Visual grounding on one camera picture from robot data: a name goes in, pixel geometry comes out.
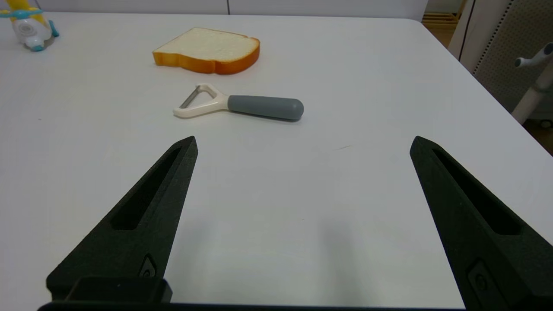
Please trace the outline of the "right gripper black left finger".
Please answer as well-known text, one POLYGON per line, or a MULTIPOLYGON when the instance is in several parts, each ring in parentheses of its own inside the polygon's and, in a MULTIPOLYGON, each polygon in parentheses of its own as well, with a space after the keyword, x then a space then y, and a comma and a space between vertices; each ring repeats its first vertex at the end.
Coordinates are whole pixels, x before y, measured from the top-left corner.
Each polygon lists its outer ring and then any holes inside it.
POLYGON ((197 155, 194 136, 163 153, 47 276, 54 301, 84 277, 163 277, 197 155))

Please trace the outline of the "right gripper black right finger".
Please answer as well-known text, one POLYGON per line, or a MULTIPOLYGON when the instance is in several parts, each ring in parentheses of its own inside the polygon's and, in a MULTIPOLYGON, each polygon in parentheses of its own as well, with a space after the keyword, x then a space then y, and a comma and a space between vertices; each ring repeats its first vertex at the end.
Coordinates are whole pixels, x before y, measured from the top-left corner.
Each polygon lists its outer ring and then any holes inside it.
POLYGON ((437 143, 410 157, 466 309, 550 311, 552 245, 437 143))

